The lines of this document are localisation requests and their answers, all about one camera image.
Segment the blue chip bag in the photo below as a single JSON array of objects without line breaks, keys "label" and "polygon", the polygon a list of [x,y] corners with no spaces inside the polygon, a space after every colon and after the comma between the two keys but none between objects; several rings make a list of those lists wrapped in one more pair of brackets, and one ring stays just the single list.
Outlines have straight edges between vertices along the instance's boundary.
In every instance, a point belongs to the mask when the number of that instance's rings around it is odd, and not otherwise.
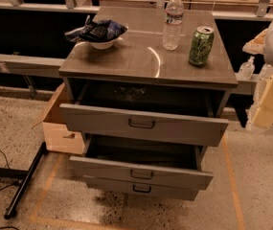
[{"label": "blue chip bag", "polygon": [[71,42],[104,43],[117,39],[126,31],[126,26],[113,20],[99,20],[95,22],[90,16],[87,16],[83,27],[66,32],[64,35]]}]

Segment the small clear bottle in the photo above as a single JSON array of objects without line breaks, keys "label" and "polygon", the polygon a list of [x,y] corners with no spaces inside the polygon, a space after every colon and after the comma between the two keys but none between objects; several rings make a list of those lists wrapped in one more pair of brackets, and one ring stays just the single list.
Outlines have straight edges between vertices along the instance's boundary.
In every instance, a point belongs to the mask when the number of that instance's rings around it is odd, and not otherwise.
[{"label": "small clear bottle", "polygon": [[244,62],[237,73],[237,78],[240,81],[248,81],[251,79],[255,70],[254,57],[251,56],[246,62]]}]

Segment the green soda can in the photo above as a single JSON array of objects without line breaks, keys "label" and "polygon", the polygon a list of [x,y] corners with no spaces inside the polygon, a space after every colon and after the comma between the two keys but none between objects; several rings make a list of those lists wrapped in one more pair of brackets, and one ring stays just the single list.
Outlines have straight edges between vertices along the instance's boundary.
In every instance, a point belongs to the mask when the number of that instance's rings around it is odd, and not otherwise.
[{"label": "green soda can", "polygon": [[191,49],[189,53],[189,63],[195,66],[206,64],[211,53],[215,32],[212,27],[199,26],[193,33]]}]

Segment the clear plastic water bottle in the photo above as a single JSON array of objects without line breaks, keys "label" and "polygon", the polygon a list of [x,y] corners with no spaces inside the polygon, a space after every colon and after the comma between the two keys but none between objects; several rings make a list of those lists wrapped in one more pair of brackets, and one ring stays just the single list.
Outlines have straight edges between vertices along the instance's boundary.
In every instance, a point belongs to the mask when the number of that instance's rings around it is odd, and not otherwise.
[{"label": "clear plastic water bottle", "polygon": [[183,23],[184,6],[181,0],[170,0],[165,8],[162,45],[166,50],[178,47]]}]

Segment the grey metal drawer cabinet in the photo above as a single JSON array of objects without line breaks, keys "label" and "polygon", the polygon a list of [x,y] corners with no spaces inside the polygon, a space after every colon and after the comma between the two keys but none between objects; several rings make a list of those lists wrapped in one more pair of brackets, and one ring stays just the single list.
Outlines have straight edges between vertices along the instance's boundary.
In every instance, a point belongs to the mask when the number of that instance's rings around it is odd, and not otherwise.
[{"label": "grey metal drawer cabinet", "polygon": [[[186,11],[174,51],[162,46],[163,15],[155,9],[103,7],[96,17],[112,19],[127,31],[106,50],[87,42],[75,45],[59,69],[68,104],[222,119],[238,81],[221,38],[205,66],[189,63],[193,32],[215,24],[210,12]],[[210,147],[79,132],[86,145],[79,157],[201,172]]]}]

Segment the top grey drawer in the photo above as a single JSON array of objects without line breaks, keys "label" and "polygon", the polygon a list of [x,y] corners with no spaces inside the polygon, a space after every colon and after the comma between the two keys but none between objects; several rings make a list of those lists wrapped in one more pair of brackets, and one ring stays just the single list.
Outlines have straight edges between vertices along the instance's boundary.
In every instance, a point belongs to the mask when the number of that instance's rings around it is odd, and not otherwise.
[{"label": "top grey drawer", "polygon": [[228,121],[63,103],[59,110],[69,130],[86,134],[217,147]]}]

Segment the grey drawer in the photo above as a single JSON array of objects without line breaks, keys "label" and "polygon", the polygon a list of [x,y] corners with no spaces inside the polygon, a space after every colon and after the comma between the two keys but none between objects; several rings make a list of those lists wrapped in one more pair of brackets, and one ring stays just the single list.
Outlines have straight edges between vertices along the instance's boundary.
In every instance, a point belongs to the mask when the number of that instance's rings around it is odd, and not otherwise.
[{"label": "grey drawer", "polygon": [[217,147],[228,121],[63,103],[59,110],[69,130],[86,134]]},{"label": "grey drawer", "polygon": [[84,181],[88,188],[135,194],[138,196],[158,196],[194,201],[198,194],[198,191],[190,189],[125,182],[120,180],[103,179],[96,177],[86,176],[84,178]]},{"label": "grey drawer", "polygon": [[77,176],[91,176],[124,182],[175,188],[206,190],[213,179],[210,172],[142,165],[112,160],[71,156]]}]

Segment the bottom grey drawer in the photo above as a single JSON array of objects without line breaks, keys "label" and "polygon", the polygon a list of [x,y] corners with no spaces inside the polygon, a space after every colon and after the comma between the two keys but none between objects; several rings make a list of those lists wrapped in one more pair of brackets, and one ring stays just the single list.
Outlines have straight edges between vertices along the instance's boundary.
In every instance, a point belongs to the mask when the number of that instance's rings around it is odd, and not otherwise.
[{"label": "bottom grey drawer", "polygon": [[86,176],[84,178],[84,181],[88,188],[135,194],[138,196],[158,196],[194,201],[198,194],[198,191],[190,189],[125,182],[120,180],[103,179],[96,177]]}]

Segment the middle grey drawer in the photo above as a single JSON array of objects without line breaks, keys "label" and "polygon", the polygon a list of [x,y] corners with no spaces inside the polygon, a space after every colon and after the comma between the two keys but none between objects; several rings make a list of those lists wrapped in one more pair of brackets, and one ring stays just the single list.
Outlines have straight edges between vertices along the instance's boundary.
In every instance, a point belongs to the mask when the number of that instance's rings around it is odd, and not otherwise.
[{"label": "middle grey drawer", "polygon": [[71,156],[77,176],[91,176],[124,182],[175,188],[206,190],[213,179],[210,172],[142,165],[112,160]]}]

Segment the cardboard box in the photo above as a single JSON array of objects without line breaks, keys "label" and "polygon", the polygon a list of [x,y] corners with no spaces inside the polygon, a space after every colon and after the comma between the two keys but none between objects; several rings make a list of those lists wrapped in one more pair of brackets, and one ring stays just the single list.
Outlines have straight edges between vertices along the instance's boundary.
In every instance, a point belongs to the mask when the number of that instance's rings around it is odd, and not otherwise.
[{"label": "cardboard box", "polygon": [[79,132],[69,131],[59,110],[61,104],[68,104],[67,88],[62,83],[45,104],[34,122],[42,125],[47,150],[71,154],[82,154],[85,144]]}]

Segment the black metal stand leg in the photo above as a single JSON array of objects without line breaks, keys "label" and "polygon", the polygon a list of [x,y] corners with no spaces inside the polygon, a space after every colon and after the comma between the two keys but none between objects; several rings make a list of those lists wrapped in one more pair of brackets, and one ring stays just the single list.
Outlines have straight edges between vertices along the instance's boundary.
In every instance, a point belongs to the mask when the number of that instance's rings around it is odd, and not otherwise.
[{"label": "black metal stand leg", "polygon": [[42,156],[44,154],[47,153],[47,149],[46,149],[46,143],[43,142],[40,146],[40,148],[38,149],[38,152],[36,153],[34,160],[31,164],[31,166],[29,167],[29,169],[26,171],[25,177],[22,178],[19,182],[18,182],[18,189],[10,203],[10,206],[7,208],[6,213],[4,215],[4,219],[12,219],[16,216],[16,208],[22,198],[22,196],[24,195],[33,175],[34,172],[40,162],[40,159],[42,158]]}]

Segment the grey shelf rail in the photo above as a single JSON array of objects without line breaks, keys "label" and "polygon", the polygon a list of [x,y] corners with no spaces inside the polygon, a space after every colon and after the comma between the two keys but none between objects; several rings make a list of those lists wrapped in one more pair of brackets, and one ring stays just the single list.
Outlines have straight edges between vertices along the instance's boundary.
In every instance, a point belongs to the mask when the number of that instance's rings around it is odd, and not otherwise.
[{"label": "grey shelf rail", "polygon": [[58,78],[63,62],[62,58],[0,54],[0,73]]}]

